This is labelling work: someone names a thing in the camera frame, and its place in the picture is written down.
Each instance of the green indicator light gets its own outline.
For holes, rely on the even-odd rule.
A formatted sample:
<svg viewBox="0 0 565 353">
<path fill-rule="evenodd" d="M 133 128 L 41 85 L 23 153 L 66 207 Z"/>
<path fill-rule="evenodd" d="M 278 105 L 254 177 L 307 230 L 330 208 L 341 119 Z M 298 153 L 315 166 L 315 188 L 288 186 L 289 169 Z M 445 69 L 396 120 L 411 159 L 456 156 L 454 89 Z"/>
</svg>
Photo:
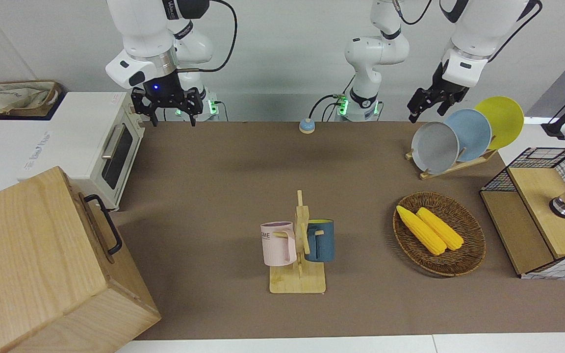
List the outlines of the green indicator light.
<svg viewBox="0 0 565 353">
<path fill-rule="evenodd" d="M 217 114 L 217 105 L 213 103 L 213 101 L 208 101 L 208 109 L 210 110 L 211 115 Z"/>
<path fill-rule="evenodd" d="M 348 112 L 348 99 L 343 99 L 343 102 L 339 104 L 339 115 L 345 116 Z"/>
</svg>

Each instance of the black metal handle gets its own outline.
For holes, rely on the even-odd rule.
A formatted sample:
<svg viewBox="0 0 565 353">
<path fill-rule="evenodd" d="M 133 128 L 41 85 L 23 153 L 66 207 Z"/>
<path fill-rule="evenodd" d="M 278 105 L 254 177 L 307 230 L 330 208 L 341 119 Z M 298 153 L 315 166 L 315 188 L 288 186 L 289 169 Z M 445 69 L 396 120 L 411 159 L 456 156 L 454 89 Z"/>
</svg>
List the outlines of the black metal handle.
<svg viewBox="0 0 565 353">
<path fill-rule="evenodd" d="M 97 203 L 99 203 L 99 208 L 101 208 L 103 216 L 106 217 L 106 221 L 108 221 L 108 225 L 110 226 L 110 230 L 112 230 L 112 235 L 115 236 L 115 241 L 117 242 L 117 244 L 115 244 L 115 246 L 108 249 L 108 255 L 116 254 L 117 251 L 119 251 L 121 249 L 121 246 L 123 246 L 123 241 L 121 241 L 121 237 L 119 236 L 119 232 L 117 232 L 117 228 L 115 227 L 115 224 L 112 223 L 112 219 L 110 218 L 110 215 L 108 214 L 108 210 L 106 209 L 106 206 L 103 204 L 103 201 L 101 200 L 101 198 L 98 195 L 95 195 L 95 194 L 88 195 L 87 197 L 84 197 L 84 201 L 86 203 L 91 202 L 91 201 L 97 201 Z"/>
</svg>

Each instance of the blue mug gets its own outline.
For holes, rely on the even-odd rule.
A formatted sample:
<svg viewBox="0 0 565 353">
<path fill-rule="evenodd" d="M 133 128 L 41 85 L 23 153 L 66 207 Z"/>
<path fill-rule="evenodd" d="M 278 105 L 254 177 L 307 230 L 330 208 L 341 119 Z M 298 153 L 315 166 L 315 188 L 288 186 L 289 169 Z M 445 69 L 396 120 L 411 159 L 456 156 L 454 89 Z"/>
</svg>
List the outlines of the blue mug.
<svg viewBox="0 0 565 353">
<path fill-rule="evenodd" d="M 310 219 L 307 228 L 310 254 L 307 261 L 327 263 L 334 260 L 334 221 L 332 219 Z"/>
</svg>

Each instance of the white robotic arm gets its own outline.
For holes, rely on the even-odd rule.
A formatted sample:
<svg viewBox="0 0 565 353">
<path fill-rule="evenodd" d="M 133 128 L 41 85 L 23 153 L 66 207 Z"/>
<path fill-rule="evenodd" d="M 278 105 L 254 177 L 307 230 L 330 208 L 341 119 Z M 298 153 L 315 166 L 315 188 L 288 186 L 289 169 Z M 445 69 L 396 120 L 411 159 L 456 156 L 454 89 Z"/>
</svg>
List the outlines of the white robotic arm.
<svg viewBox="0 0 565 353">
<path fill-rule="evenodd" d="M 373 0 L 370 20 L 381 36 L 354 38 L 345 49 L 346 60 L 355 69 L 344 103 L 343 116 L 350 121 L 366 121 L 374 113 L 383 80 L 374 67 L 401 63 L 409 55 L 409 41 L 401 33 L 401 18 L 391 0 Z"/>
<path fill-rule="evenodd" d="M 411 122 L 415 123 L 421 112 L 436 103 L 441 103 L 437 112 L 444 115 L 454 103 L 461 102 L 468 89 L 477 84 L 501 40 L 536 3 L 538 1 L 533 0 L 457 0 L 450 12 L 442 9 L 446 18 L 456 23 L 455 32 L 433 74 L 431 87 L 417 89 L 407 105 Z"/>
<path fill-rule="evenodd" d="M 193 22 L 185 18 L 169 21 L 169 30 L 174 33 L 174 47 L 176 50 L 177 67 L 193 67 L 200 63 L 207 63 L 213 58 L 213 44 L 211 40 L 195 29 Z M 201 72 L 180 72 L 180 83 L 184 88 L 195 88 L 200 92 L 204 109 L 198 114 L 196 121 L 206 121 L 218 117 L 215 101 L 217 95 L 204 85 Z"/>
<path fill-rule="evenodd" d="M 186 112 L 194 126 L 195 116 L 204 107 L 202 98 L 197 87 L 182 89 L 175 36 L 168 26 L 202 17 L 209 0 L 107 0 L 107 4 L 124 44 L 106 66 L 108 76 L 121 87 L 133 89 L 136 112 L 150 116 L 154 125 L 156 108 L 174 107 Z M 150 105 L 144 105 L 143 98 Z"/>
</svg>

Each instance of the oven handle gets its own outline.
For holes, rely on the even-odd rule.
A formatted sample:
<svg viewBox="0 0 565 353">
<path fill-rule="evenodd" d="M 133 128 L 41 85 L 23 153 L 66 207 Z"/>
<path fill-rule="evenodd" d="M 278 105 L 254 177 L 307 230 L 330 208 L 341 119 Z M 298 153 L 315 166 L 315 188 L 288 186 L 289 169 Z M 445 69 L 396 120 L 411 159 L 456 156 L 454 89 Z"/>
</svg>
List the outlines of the oven handle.
<svg viewBox="0 0 565 353">
<path fill-rule="evenodd" d="M 102 159 L 112 159 L 112 157 L 114 157 L 117 147 L 119 146 L 119 141 L 121 141 L 121 136 L 124 134 L 124 130 L 126 130 L 125 124 L 115 126 L 112 129 L 108 145 L 106 145 L 106 148 L 103 150 Z"/>
<path fill-rule="evenodd" d="M 123 246 L 123 241 L 121 240 L 121 236 L 119 236 L 119 232 L 117 231 L 117 228 L 115 227 L 115 224 L 112 222 L 112 219 L 110 218 L 110 214 L 108 214 L 108 210 L 106 208 L 106 206 L 103 204 L 103 201 L 101 200 L 101 198 L 98 195 L 92 194 L 92 195 L 88 195 L 86 197 L 84 197 L 84 201 L 86 203 L 89 203 L 91 201 L 97 201 L 97 203 L 99 203 L 99 208 L 101 208 L 103 216 L 106 217 L 106 221 L 108 221 L 108 225 L 110 226 L 110 230 L 112 230 L 112 234 L 115 236 L 115 241 L 117 242 L 117 244 L 115 244 L 115 246 L 113 246 L 112 248 L 108 249 L 108 255 L 114 255 L 117 253 L 117 251 L 119 251 L 121 249 L 121 246 Z"/>
</svg>

